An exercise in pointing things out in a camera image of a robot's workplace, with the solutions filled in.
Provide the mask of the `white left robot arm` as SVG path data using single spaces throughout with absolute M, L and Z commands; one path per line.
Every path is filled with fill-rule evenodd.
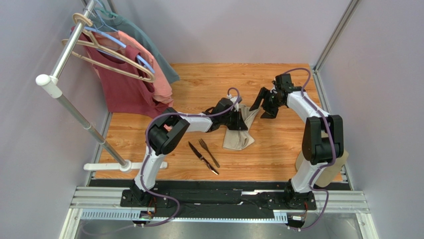
M 222 125 L 230 130 L 244 131 L 238 104 L 241 97 L 228 95 L 215 107 L 200 114 L 184 114 L 167 108 L 152 120 L 146 129 L 146 153 L 142 166 L 133 179 L 129 189 L 124 190 L 120 205 L 122 207 L 146 207 L 151 201 L 149 190 L 156 185 L 156 178 L 165 157 L 179 144 L 187 132 L 212 132 Z

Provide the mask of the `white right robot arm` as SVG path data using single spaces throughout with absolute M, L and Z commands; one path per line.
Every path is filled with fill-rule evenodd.
M 304 88 L 292 83 L 290 74 L 281 74 L 273 80 L 270 90 L 261 88 L 251 110 L 262 108 L 263 119 L 276 118 L 279 108 L 292 109 L 305 123 L 302 154 L 304 159 L 289 180 L 277 201 L 291 209 L 302 209 L 314 198 L 313 187 L 322 170 L 344 153 L 343 120 L 330 115 L 313 102 Z

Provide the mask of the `beige cloth napkin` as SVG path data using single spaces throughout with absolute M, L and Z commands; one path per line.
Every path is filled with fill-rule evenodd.
M 250 111 L 250 107 L 240 104 L 239 110 L 241 111 L 241 116 L 248 127 L 248 130 L 237 131 L 227 129 L 222 145 L 224 149 L 241 151 L 255 142 L 254 138 L 249 134 L 249 130 L 255 120 L 255 117 L 259 113 L 259 109 Z

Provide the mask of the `silver fork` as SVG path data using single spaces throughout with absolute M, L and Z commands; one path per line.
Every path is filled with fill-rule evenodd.
M 215 157 L 212 155 L 212 153 L 210 152 L 206 142 L 203 139 L 199 139 L 199 144 L 200 146 L 210 155 L 210 157 L 212 158 L 214 164 L 220 168 L 220 164 L 218 163 L 218 161 L 215 159 Z

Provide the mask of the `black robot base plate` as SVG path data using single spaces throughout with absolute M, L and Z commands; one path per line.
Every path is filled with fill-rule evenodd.
M 310 197 L 297 199 L 288 203 L 288 196 L 284 192 L 246 192 L 241 190 L 162 190 L 158 191 L 161 196 L 149 193 L 133 193 L 130 189 L 124 190 L 120 199 L 122 207 L 153 207 L 170 208 L 176 202 L 169 197 L 175 198 L 183 204 L 200 205 L 256 205 L 271 210 L 316 210 L 316 200 Z

